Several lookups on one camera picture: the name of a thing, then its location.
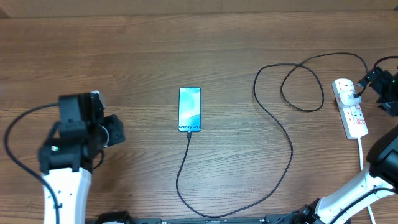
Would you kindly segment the Galaxy S24+ smartphone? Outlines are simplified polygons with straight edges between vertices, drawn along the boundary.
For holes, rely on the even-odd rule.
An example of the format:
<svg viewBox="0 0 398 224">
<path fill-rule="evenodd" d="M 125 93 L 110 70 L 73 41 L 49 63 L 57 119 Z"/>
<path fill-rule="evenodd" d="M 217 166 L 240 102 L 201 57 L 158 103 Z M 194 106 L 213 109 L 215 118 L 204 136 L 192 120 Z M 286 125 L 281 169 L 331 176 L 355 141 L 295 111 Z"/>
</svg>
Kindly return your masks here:
<svg viewBox="0 0 398 224">
<path fill-rule="evenodd" d="M 181 87 L 178 102 L 178 130 L 201 131 L 201 88 Z"/>
</svg>

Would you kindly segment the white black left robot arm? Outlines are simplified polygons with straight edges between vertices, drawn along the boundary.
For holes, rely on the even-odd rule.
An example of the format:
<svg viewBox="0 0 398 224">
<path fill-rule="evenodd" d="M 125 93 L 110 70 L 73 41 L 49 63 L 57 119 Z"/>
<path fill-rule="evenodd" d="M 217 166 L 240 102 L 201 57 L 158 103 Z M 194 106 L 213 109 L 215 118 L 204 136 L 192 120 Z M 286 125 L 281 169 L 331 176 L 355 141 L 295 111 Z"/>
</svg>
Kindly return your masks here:
<svg viewBox="0 0 398 224">
<path fill-rule="evenodd" d="M 45 223 L 84 223 L 94 158 L 125 141 L 123 124 L 105 116 L 99 91 L 60 96 L 60 121 L 39 149 Z"/>
</svg>

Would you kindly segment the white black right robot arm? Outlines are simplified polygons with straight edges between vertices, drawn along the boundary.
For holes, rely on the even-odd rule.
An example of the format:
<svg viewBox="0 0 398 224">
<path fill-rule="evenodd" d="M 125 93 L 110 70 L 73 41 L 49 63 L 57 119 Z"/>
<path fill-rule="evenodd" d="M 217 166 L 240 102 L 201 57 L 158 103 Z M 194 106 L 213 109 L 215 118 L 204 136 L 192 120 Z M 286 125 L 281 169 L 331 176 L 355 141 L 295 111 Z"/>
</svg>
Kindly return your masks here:
<svg viewBox="0 0 398 224">
<path fill-rule="evenodd" d="M 303 207 L 293 223 L 347 223 L 379 199 L 397 193 L 397 128 L 392 128 L 363 154 L 361 138 L 368 134 L 354 83 L 339 78 L 332 89 L 348 139 L 358 142 L 360 172 L 333 194 Z"/>
</svg>

